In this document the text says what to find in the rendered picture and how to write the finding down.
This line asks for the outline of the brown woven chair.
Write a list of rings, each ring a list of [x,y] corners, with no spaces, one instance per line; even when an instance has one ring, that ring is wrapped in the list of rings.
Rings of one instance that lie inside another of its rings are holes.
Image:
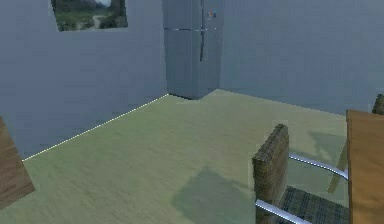
[[[372,109],[373,114],[384,115],[384,94],[378,94]]]
[[[289,130],[278,124],[252,157],[255,224],[350,224],[349,208],[287,184],[288,161],[348,172],[289,151]]]

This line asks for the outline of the grey fridge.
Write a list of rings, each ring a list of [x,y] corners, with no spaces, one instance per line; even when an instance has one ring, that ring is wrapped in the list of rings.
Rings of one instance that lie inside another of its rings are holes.
[[[197,100],[219,88],[224,0],[204,0],[205,42],[200,61],[200,0],[162,0],[167,91]]]

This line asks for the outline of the framed landscape picture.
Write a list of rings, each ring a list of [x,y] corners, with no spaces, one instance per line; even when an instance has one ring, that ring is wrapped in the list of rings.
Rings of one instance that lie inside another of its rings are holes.
[[[126,28],[125,0],[50,0],[60,32]]]

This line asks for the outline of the brown wooden table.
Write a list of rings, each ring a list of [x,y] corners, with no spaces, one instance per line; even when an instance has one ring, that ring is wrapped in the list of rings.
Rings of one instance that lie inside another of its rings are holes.
[[[348,109],[350,224],[384,224],[384,115]]]

